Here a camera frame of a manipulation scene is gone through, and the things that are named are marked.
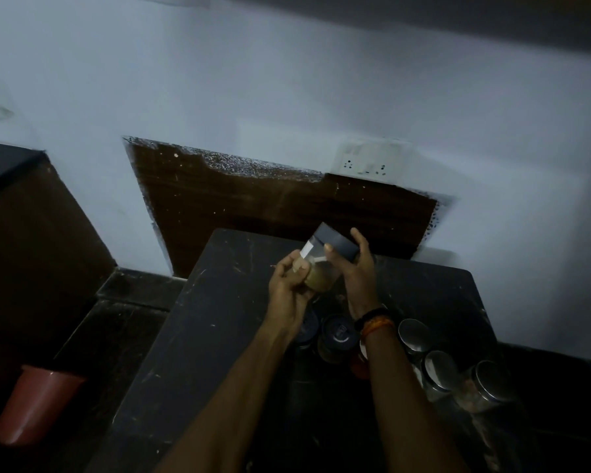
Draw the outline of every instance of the dark gray lid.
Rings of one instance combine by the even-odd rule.
[[[406,318],[399,324],[398,336],[413,352],[426,352],[433,344],[429,327],[415,318]]]
[[[313,236],[322,244],[330,244],[335,250],[342,256],[348,259],[350,262],[355,260],[355,257],[359,253],[359,246],[355,245],[327,223],[322,222]]]
[[[326,317],[322,323],[322,342],[329,350],[346,352],[359,343],[352,319],[341,314]]]
[[[508,374],[498,364],[482,360],[474,369],[473,380],[481,396],[496,402],[511,402],[515,398]]]
[[[451,391],[459,381],[455,360],[447,352],[429,352],[422,362],[423,374],[437,390]]]
[[[312,308],[308,308],[304,312],[304,319],[300,326],[300,332],[295,337],[294,343],[296,345],[306,345],[313,340],[317,331],[319,330],[319,319]]]

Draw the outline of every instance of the black countertop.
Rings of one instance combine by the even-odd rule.
[[[300,244],[215,230],[87,471],[153,469],[252,340],[274,265]],[[376,268],[395,322],[424,322],[461,371],[486,358],[502,363],[469,272],[380,256]],[[341,308],[342,289],[338,282],[316,305]],[[434,406],[473,471],[542,469],[520,403],[473,416],[450,397]],[[283,469],[281,459],[296,469],[384,471],[369,382],[312,352],[288,353],[250,451],[252,471]]]

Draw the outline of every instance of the hand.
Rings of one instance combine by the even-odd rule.
[[[297,272],[291,268],[298,257],[300,251],[294,250],[276,264],[269,281],[269,306],[263,322],[263,327],[272,335],[284,335],[286,345],[300,332],[304,310],[315,294],[302,285],[311,268],[309,263],[303,262]]]
[[[359,244],[359,260],[356,264],[343,258],[330,244],[324,245],[326,260],[343,274],[348,294],[348,308],[353,319],[358,320],[370,310],[381,306],[376,293],[374,259],[370,254],[368,241],[356,228],[350,234]]]

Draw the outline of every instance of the electrical socket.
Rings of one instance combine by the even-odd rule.
[[[331,173],[396,184],[410,149],[397,139],[347,139],[337,149]]]

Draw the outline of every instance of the red bucket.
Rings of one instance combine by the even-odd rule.
[[[0,415],[0,443],[30,445],[41,440],[85,378],[22,365],[7,405]]]

